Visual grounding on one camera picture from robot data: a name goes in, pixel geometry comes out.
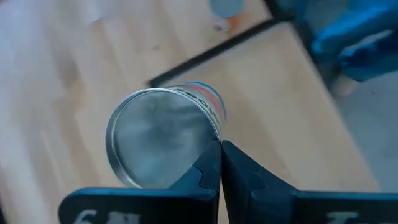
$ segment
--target printed number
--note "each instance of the printed number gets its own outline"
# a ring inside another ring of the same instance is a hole
[[[87,216],[95,216],[97,214],[96,210],[84,210],[77,217],[73,224],[94,224],[89,221],[85,221]],[[125,214],[121,212],[109,212],[108,221],[106,224],[138,224],[140,215],[136,214]]]

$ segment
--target shiny metal surface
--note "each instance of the shiny metal surface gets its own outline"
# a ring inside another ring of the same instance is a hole
[[[109,162],[128,187],[163,189],[180,178],[216,133],[191,100],[160,89],[127,97],[106,131]]]

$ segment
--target can label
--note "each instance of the can label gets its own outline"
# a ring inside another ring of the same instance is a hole
[[[200,82],[187,82],[184,85],[173,86],[168,89],[175,90],[197,102],[211,119],[218,139],[222,140],[226,110],[221,97],[212,87]]]

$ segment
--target metal can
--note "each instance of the metal can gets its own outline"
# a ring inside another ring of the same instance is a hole
[[[105,134],[109,163],[128,187],[165,189],[222,140],[226,110],[219,94],[200,82],[149,88],[125,99]]]

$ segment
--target can rim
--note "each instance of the can rim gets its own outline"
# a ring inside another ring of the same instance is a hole
[[[116,121],[119,118],[119,115],[123,111],[123,109],[135,98],[145,95],[147,93],[153,93],[153,92],[158,92],[158,91],[166,91],[169,93],[176,94],[178,96],[182,96],[185,99],[189,100],[192,102],[194,105],[196,105],[208,118],[208,121],[210,122],[211,126],[213,127],[214,132],[217,135],[217,139],[221,141],[221,133],[218,132],[216,124],[213,122],[211,119],[210,115],[206,112],[206,110],[200,106],[195,100],[189,98],[188,96],[167,88],[148,88],[145,90],[139,90],[134,93],[131,93],[130,95],[126,96],[121,102],[117,105],[117,107],[113,110],[108,123],[106,125],[105,129],[105,150],[106,150],[106,155],[108,157],[108,162],[115,173],[116,177],[127,187],[134,187],[134,188],[139,188],[141,189],[142,187],[127,173],[125,170],[118,154],[116,153],[117,149],[115,147],[115,142],[114,142],[114,130],[116,126]]]

